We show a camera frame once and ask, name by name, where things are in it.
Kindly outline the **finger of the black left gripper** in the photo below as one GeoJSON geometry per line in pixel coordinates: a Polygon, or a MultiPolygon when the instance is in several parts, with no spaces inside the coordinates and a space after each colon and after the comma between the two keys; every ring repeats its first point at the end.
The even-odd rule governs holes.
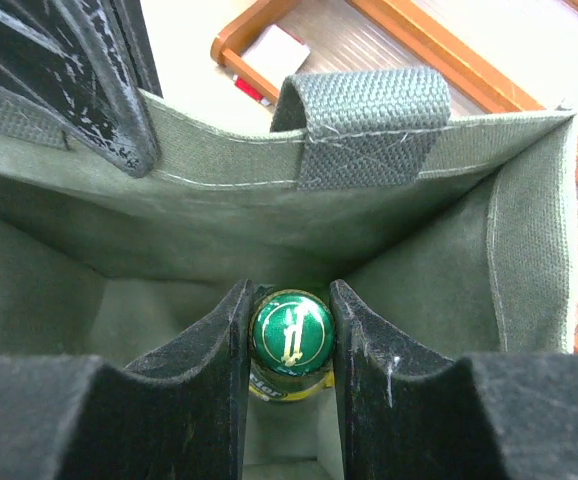
{"type": "Polygon", "coordinates": [[[137,1],[0,1],[0,134],[75,138],[134,178],[160,158],[142,94],[162,93],[137,1]]]}

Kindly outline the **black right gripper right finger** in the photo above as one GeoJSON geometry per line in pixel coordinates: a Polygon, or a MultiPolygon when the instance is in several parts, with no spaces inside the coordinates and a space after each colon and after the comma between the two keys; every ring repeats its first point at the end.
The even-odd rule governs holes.
{"type": "Polygon", "coordinates": [[[448,359],[330,286],[348,479],[578,479],[578,354],[448,359]]]}

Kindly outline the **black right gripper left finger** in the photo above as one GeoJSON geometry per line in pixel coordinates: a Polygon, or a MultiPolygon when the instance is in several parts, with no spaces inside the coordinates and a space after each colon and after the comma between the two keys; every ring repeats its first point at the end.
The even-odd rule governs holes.
{"type": "Polygon", "coordinates": [[[123,369],[0,356],[0,479],[238,479],[253,285],[123,369]]]}

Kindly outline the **green Perrier glass bottle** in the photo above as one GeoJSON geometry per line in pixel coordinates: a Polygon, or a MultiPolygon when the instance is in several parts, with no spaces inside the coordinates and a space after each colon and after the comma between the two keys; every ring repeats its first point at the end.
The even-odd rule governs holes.
{"type": "Polygon", "coordinates": [[[259,399],[297,402],[334,386],[336,327],[317,295],[257,285],[248,341],[249,391],[259,399]]]}

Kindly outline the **green canvas tote bag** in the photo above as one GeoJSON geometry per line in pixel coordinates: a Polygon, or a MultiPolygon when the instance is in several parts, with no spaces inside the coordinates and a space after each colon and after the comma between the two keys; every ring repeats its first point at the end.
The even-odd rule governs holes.
{"type": "MultiPolygon", "coordinates": [[[[123,369],[239,282],[344,281],[451,360],[573,354],[574,116],[452,118],[428,68],[289,78],[269,134],[223,132],[148,97],[162,158],[134,179],[69,138],[0,134],[0,356],[123,369]]],[[[334,386],[249,391],[238,479],[348,479],[334,386]]]]}

